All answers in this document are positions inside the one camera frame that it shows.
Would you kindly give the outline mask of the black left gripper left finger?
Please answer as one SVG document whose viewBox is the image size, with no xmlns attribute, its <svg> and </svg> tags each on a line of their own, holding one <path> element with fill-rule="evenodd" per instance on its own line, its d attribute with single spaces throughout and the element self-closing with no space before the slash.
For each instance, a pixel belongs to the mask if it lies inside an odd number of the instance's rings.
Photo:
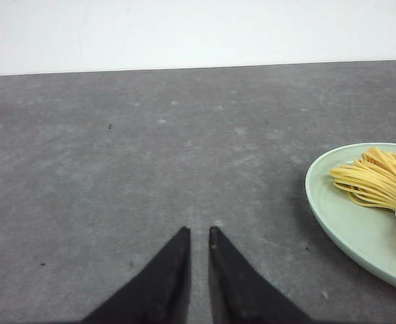
<svg viewBox="0 0 396 324">
<path fill-rule="evenodd" d="M 83 323 L 186 323 L 191 290 L 191 233 L 178 232 L 127 284 Z"/>
</svg>

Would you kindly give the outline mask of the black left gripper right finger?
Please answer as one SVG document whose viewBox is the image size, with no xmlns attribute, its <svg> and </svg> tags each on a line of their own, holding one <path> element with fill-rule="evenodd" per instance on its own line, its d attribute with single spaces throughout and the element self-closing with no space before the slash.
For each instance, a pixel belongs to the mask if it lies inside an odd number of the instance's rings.
<svg viewBox="0 0 396 324">
<path fill-rule="evenodd" d="M 249 264 L 217 226 L 208 235 L 208 286 L 214 323 L 312 323 Z"/>
</svg>

